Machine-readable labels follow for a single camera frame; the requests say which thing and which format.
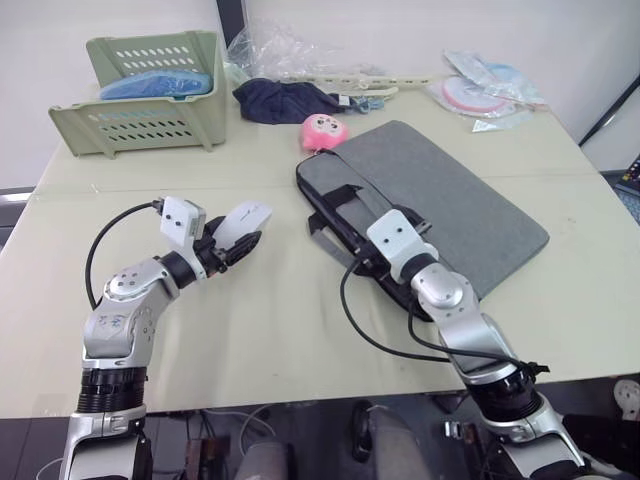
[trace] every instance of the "green plastic basket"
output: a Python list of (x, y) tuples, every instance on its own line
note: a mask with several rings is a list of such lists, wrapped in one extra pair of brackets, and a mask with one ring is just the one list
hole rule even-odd
[(49, 115), (78, 156), (144, 148), (202, 145), (211, 151), (226, 134), (226, 84), (218, 36), (173, 35), (95, 38), (87, 51), (101, 87), (148, 70), (191, 70), (213, 78), (213, 89), (184, 100), (154, 97), (51, 107)]

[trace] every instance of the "pink plush toy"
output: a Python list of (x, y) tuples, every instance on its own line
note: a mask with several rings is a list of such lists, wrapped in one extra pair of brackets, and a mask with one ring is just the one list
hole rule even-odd
[(344, 123), (322, 113), (307, 117), (302, 124), (302, 147), (305, 150), (332, 149), (347, 139)]

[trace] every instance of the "cable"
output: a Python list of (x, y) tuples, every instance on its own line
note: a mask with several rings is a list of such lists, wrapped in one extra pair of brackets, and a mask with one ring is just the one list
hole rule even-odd
[[(244, 417), (244, 418), (251, 417), (250, 414), (245, 413), (245, 412), (240, 412), (240, 411), (229, 411), (229, 410), (227, 410), (225, 412), (218, 412), (216, 410), (211, 410), (209, 408), (205, 408), (204, 412), (208, 413), (209, 415), (220, 415), (220, 416), (229, 415), (229, 416), (237, 416), (237, 417)], [(262, 425), (267, 430), (269, 430), (269, 433), (271, 433), (271, 435), (273, 435), (274, 437), (276, 436), (275, 430), (267, 422), (265, 422), (264, 420), (262, 420), (260, 418), (256, 418), (256, 417), (252, 418), (252, 420), (254, 422), (256, 422), (256, 423), (259, 423), (260, 425)]]
[(351, 311), (349, 310), (349, 306), (347, 305), (347, 299), (346, 299), (346, 296), (345, 296), (345, 285), (347, 284), (347, 279), (349, 278), (349, 275), (351, 275), (360, 266), (361, 263), (362, 263), (362, 260), (356, 259), (349, 266), (349, 268), (347, 268), (346, 272), (344, 272), (342, 280), (340, 281), (340, 301), (342, 302), (342, 309), (344, 310), (344, 314), (349, 319), (349, 322), (351, 323), (351, 326), (355, 329), (356, 332), (358, 332), (358, 335), (360, 335), (369, 344), (373, 345), (377, 349), (382, 350), (383, 352), (386, 352), (386, 353), (390, 353), (391, 355), (396, 355), (397, 357), (411, 358), (413, 360), (426, 360), (428, 362), (449, 363), (449, 359), (445, 358), (445, 357), (435, 357), (435, 356), (429, 356), (429, 355), (418, 355), (417, 353), (401, 352), (399, 350), (394, 350), (392, 348), (386, 347), (386, 346), (376, 342), (373, 338), (371, 338), (369, 335), (367, 335), (358, 326), (356, 320), (353, 318), (353, 315), (351, 315)]
[(178, 473), (182, 473), (184, 470), (156, 470), (153, 469), (154, 475), (176, 475)]
[(207, 417), (207, 415), (204, 413), (204, 410), (198, 410), (198, 413), (200, 414), (200, 418), (202, 419), (202, 424), (204, 424), (205, 430), (207, 431), (209, 436), (211, 438), (216, 438), (216, 431), (213, 429), (213, 425), (211, 425), (211, 422), (209, 421), (209, 417)]
[(191, 420), (191, 417), (189, 416), (189, 412), (187, 412), (186, 418), (184, 420), (184, 426), (187, 430), (187, 441), (190, 442), (191, 441), (191, 428), (189, 427), (189, 420)]
[(244, 438), (244, 432), (247, 430), (247, 425), (249, 425), (249, 422), (251, 420), (255, 420), (255, 416), (257, 414), (259, 414), (261, 411), (269, 407), (273, 407), (273, 403), (267, 403), (266, 405), (262, 405), (261, 407), (256, 408), (253, 412), (249, 414), (249, 416), (245, 419), (244, 423), (242, 424), (242, 427), (240, 428), (240, 433), (238, 434), (238, 447), (240, 448), (240, 453), (242, 454), (243, 457), (246, 455), (246, 452), (244, 450), (244, 444), (242, 440)]
[(420, 345), (423, 345), (427, 348), (430, 348), (432, 350), (436, 350), (438, 352), (444, 352), (444, 353), (448, 353), (450, 355), (462, 355), (464, 357), (479, 357), (479, 358), (489, 358), (492, 360), (498, 360), (501, 362), (507, 362), (507, 363), (511, 363), (513, 365), (515, 365), (518, 368), (523, 368), (523, 369), (529, 369), (530, 365), (527, 364), (526, 362), (523, 362), (521, 360), (518, 360), (516, 358), (510, 357), (509, 355), (502, 355), (500, 353), (490, 353), (490, 352), (480, 352), (477, 350), (462, 350), (459, 348), (449, 348), (449, 347), (443, 347), (442, 345), (438, 345), (436, 343), (431, 343), (431, 342), (427, 342), (426, 340), (423, 340), (422, 338), (418, 337), (418, 335), (416, 335), (415, 330), (413, 329), (413, 309), (415, 306), (415, 302), (410, 302), (409, 303), (409, 308), (407, 309), (409, 311), (409, 318), (408, 318), (408, 326), (409, 326), (409, 335), (411, 335), (411, 338), (413, 338), (416, 342), (418, 342)]
[(493, 480), (493, 477), (491, 476), (491, 473), (488, 471), (488, 468), (489, 468), (491, 451), (496, 446), (497, 442), (498, 441), (493, 437), (491, 438), (491, 440), (489, 440), (489, 444), (485, 449), (484, 460), (482, 461), (482, 466), (480, 467), (480, 475), (478, 477), (478, 480), (486, 480), (486, 477), (484, 475), (485, 473), (489, 474), (489, 480)]
[(95, 310), (96, 307), (100, 304), (100, 301), (96, 302), (95, 297), (93, 296), (93, 287), (91, 286), (91, 266), (93, 264), (93, 256), (96, 253), (96, 249), (100, 244), (102, 238), (107, 234), (107, 232), (120, 220), (123, 218), (135, 213), (139, 210), (144, 210), (145, 208), (154, 207), (153, 202), (141, 203), (140, 205), (136, 205), (135, 207), (131, 207), (128, 210), (125, 210), (120, 215), (115, 216), (109, 223), (107, 223), (102, 230), (98, 233), (95, 240), (91, 244), (91, 248), (89, 249), (89, 254), (87, 255), (87, 261), (84, 265), (84, 286), (87, 290), (87, 297), (89, 297), (89, 303), (91, 304), (91, 309)]
[(38, 470), (38, 473), (36, 473), (36, 480), (40, 480), (40, 475), (42, 475), (42, 472), (44, 472), (47, 468), (49, 468), (51, 465), (55, 465), (58, 462), (62, 462), (62, 457), (60, 458), (56, 458), (55, 460), (51, 460), (49, 463), (47, 463), (44, 467), (42, 467), (40, 470)]
[(369, 408), (367, 408), (366, 412), (370, 413), (373, 412), (374, 410), (391, 410), (389, 407), (387, 407), (386, 405), (372, 405)]

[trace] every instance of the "white table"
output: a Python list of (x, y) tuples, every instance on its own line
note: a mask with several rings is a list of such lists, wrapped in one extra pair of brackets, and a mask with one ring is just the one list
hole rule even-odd
[[(312, 212), (294, 179), (305, 157), (299, 127), (245, 122), (229, 108), (228, 141), (211, 153), (151, 150), (109, 160), (57, 150), (0, 254), (0, 417), (75, 409), (88, 247), (112, 216), (163, 194), (198, 203), (209, 218), (245, 199), (274, 214), (255, 252), (187, 288), (161, 319), (145, 393), (151, 410), (461, 388), (452, 367), (386, 355), (352, 330), (338, 299), (343, 268), (306, 232)], [(640, 228), (552, 114), (471, 134), (412, 92), (383, 111), (343, 119), (353, 134), (392, 119), (409, 123), (549, 232), (549, 244), (482, 302), (521, 358), (551, 366), (540, 381), (638, 370)], [(138, 213), (103, 241), (94, 282), (166, 251), (158, 217)], [(347, 290), (372, 336), (421, 351), (405, 313), (377, 285), (354, 278)], [(436, 338), (433, 326), (420, 327)]]

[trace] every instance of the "plastic bag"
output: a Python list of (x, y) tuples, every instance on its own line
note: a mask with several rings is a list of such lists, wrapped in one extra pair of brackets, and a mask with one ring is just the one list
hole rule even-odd
[[(287, 26), (269, 21), (252, 24), (251, 34), (243, 29), (229, 44), (229, 62), (237, 65), (249, 78), (287, 80), (313, 75), (383, 75), (369, 64), (336, 63), (341, 49), (316, 45), (293, 33)], [(353, 88), (355, 85), (341, 85)]]
[(239, 87), (244, 82), (251, 80), (251, 77), (247, 75), (244, 70), (232, 62), (224, 62), (224, 74), (233, 88)]
[(110, 83), (100, 91), (101, 100), (202, 95), (213, 88), (207, 73), (186, 70), (149, 70)]
[(531, 105), (547, 103), (535, 85), (511, 65), (486, 63), (478, 54), (470, 52), (445, 50), (443, 55), (455, 70), (487, 95)]
[(487, 95), (482, 87), (453, 75), (425, 87), (427, 94), (450, 112), (475, 118), (472, 132), (513, 128), (532, 117), (530, 109)]

